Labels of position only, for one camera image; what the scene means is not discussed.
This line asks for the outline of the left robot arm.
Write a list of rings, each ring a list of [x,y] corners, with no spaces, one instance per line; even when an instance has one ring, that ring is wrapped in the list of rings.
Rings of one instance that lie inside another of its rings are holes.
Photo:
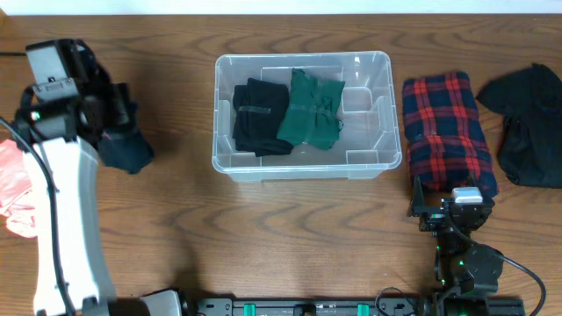
[[[117,294],[106,267],[97,211],[103,162],[130,173],[153,159],[124,83],[113,83],[80,39],[25,49],[34,84],[8,125],[37,200],[37,315],[112,315]]]

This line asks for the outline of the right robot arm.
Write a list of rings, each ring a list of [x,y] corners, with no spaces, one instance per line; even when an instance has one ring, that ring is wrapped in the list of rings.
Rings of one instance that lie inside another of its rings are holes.
[[[417,304],[419,315],[487,315],[487,298],[498,290],[500,252],[470,238],[486,223],[494,201],[473,176],[469,184],[453,189],[449,198],[433,206],[426,204],[421,179],[413,180],[408,215],[419,220],[420,231],[437,239],[434,274],[442,285]]]

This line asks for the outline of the green cloth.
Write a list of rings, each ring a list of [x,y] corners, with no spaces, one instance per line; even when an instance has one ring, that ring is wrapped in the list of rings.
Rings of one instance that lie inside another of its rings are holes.
[[[308,144],[329,150],[340,139],[342,121],[337,113],[344,85],[345,82],[322,79],[294,68],[289,106],[277,137],[293,146]]]

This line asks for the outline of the dark navy cloth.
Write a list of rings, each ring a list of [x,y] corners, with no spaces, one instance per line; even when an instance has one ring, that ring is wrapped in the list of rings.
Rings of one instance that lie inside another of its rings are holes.
[[[121,126],[105,128],[97,144],[97,152],[106,167],[138,174],[155,158],[155,151],[137,125],[138,105],[126,106],[129,121]]]

